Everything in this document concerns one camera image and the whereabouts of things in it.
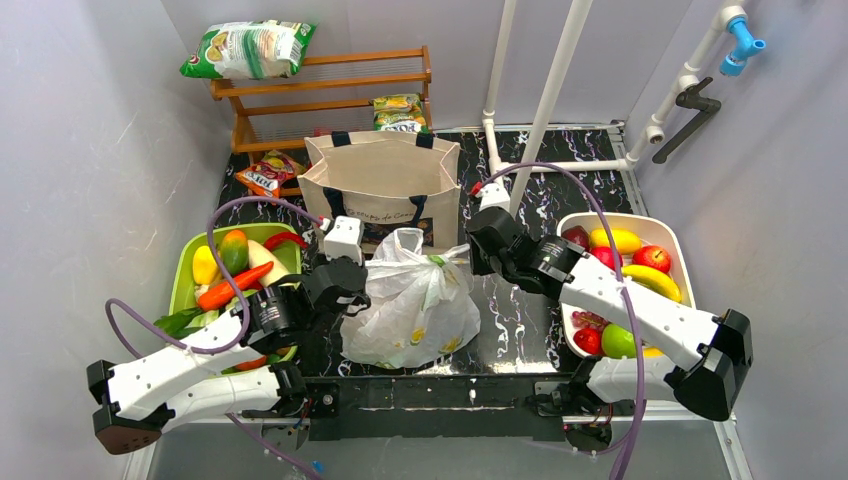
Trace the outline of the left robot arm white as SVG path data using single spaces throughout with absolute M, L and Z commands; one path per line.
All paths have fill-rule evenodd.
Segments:
M 244 410 L 280 416 L 298 411 L 309 390 L 293 362 L 241 373 L 233 367 L 300 346 L 349 308 L 369 307 L 366 278 L 363 262 L 332 259 L 249 295 L 245 306 L 225 311 L 184 338 L 182 347 L 169 345 L 123 364 L 89 365 L 88 388 L 98 403 L 95 437 L 109 453 L 121 455 L 199 419 Z

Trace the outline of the orange red snack bag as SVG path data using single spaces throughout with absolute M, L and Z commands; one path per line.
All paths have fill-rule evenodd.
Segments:
M 279 150 L 267 152 L 259 161 L 237 172 L 235 178 L 255 195 L 284 198 L 301 194 L 297 178 L 311 164 Z

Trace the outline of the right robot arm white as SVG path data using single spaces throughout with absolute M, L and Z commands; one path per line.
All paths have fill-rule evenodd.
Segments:
M 643 360 L 590 356 L 562 386 L 580 406 L 622 400 L 675 401 L 712 421 L 727 420 L 753 363 L 751 323 L 667 299 L 632 280 L 619 280 L 579 245 L 558 235 L 533 238 L 501 207 L 466 224 L 471 267 L 495 273 L 521 290 L 628 327 L 633 321 L 661 356 Z

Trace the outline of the white plastic grocery bag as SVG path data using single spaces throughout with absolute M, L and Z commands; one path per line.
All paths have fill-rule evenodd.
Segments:
M 340 326 L 345 359 L 388 370 L 419 368 L 480 333 L 470 245 L 427 254 L 423 240 L 420 229 L 397 229 L 366 262 L 371 306 Z

